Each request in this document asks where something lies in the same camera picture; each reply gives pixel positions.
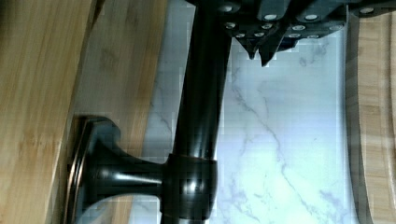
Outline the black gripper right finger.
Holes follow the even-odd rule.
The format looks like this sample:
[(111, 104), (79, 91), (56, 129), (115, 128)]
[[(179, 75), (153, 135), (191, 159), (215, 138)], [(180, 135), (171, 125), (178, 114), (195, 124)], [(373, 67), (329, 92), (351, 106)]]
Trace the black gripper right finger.
[(321, 38), (340, 30), (347, 15), (370, 18), (395, 10), (395, 0), (259, 0), (257, 17), (270, 24), (259, 43), (262, 66), (278, 51), (293, 48), (302, 38)]

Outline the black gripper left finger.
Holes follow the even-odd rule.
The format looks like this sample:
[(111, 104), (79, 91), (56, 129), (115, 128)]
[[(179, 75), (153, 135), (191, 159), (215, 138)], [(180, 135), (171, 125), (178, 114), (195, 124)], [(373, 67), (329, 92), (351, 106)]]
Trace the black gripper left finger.
[(271, 60), (283, 35), (277, 35), (285, 16), (285, 0), (186, 0), (214, 14), (225, 32), (238, 40), (253, 59)]

